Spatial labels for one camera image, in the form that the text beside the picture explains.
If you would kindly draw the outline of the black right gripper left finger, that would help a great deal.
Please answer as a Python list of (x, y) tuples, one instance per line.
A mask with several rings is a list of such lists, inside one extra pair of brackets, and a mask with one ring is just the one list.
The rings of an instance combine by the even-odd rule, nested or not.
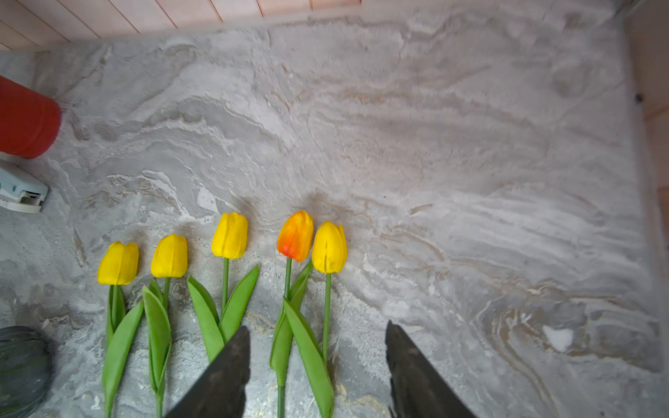
[(250, 333), (241, 327), (179, 403), (170, 417), (242, 417), (250, 380)]

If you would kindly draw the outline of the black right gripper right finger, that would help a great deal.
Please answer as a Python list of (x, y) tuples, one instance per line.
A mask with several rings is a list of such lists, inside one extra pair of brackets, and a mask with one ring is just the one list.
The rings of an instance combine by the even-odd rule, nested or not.
[(472, 417), (421, 350), (398, 325), (385, 333), (393, 417)]

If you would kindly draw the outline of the dark ribbed glass vase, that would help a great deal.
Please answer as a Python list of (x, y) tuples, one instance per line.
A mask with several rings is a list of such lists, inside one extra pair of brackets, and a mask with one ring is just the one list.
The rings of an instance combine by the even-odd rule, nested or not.
[(52, 381), (52, 353), (43, 334), (30, 327), (1, 329), (1, 416), (28, 417)]

